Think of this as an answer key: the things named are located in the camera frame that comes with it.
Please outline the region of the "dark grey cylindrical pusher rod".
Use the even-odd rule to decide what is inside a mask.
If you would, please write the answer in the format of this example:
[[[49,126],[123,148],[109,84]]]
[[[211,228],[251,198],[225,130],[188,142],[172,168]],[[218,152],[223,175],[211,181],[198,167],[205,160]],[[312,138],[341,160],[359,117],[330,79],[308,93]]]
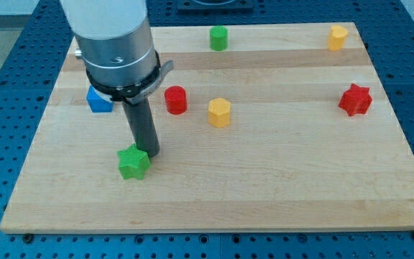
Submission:
[[[149,158],[155,157],[160,144],[149,101],[145,99],[137,104],[125,101],[122,106],[137,148],[145,151]]]

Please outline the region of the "black clamp ring with lever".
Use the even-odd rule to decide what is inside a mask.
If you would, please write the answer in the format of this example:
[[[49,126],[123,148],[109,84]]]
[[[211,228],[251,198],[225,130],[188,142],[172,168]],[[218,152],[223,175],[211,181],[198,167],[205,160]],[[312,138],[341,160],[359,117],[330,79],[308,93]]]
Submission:
[[[138,104],[156,92],[165,76],[174,68],[173,60],[168,60],[161,65],[158,52],[155,52],[155,54],[157,65],[154,70],[144,80],[128,86],[106,86],[93,78],[88,70],[86,70],[86,75],[92,87],[94,87],[97,92],[108,96],[110,101],[123,101],[130,104]]]

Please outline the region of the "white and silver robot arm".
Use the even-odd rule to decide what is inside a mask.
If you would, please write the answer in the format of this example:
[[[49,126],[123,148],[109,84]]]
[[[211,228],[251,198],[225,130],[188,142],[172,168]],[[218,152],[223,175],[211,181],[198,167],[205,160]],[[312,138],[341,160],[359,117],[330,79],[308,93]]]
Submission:
[[[160,144],[148,98],[174,68],[160,62],[145,0],[61,0],[92,87],[124,108],[135,144],[149,157]]]

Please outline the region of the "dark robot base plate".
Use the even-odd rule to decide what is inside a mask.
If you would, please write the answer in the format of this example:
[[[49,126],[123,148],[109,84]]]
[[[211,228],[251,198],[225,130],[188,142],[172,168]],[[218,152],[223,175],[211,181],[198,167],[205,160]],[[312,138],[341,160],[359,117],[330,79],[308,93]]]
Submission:
[[[179,12],[252,11],[252,0],[176,0]]]

